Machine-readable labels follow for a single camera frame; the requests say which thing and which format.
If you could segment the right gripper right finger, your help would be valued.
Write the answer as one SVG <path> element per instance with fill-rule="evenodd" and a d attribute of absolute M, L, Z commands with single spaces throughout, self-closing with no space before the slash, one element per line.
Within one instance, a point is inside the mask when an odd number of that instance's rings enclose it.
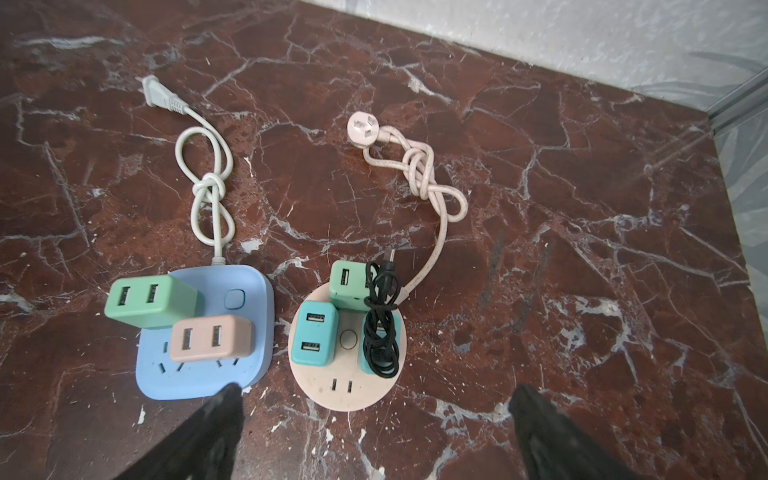
<path fill-rule="evenodd" d="M 533 387 L 519 384 L 508 410 L 530 479 L 636 479 Z"/>

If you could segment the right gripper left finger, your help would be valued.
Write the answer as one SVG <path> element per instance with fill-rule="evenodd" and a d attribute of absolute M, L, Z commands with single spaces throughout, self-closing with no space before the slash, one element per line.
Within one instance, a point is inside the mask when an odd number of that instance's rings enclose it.
<path fill-rule="evenodd" d="M 229 479 L 244 425 L 242 389 L 225 385 L 120 479 Z"/>

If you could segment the pink cube charger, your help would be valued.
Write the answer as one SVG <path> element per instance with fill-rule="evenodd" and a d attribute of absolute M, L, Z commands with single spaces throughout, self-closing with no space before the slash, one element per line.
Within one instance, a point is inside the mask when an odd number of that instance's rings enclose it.
<path fill-rule="evenodd" d="M 244 358 L 254 333 L 251 321 L 231 314 L 182 319 L 171 329 L 169 356 L 178 363 Z"/>

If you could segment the teal green cube charger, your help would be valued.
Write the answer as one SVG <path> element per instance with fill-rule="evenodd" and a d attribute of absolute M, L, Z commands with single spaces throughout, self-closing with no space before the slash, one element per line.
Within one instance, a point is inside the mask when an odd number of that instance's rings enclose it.
<path fill-rule="evenodd" d="M 305 301 L 295 322 L 291 360 L 298 365 L 324 367 L 334 358 L 339 312 L 330 302 Z"/>

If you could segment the light green cube charger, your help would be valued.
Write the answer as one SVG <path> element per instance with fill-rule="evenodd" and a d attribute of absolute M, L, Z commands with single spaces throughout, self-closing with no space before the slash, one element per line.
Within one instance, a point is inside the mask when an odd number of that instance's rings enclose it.
<path fill-rule="evenodd" d="M 366 312 L 369 296 L 369 269 L 366 263 L 337 260 L 333 263 L 329 282 L 330 302 L 339 310 Z"/>

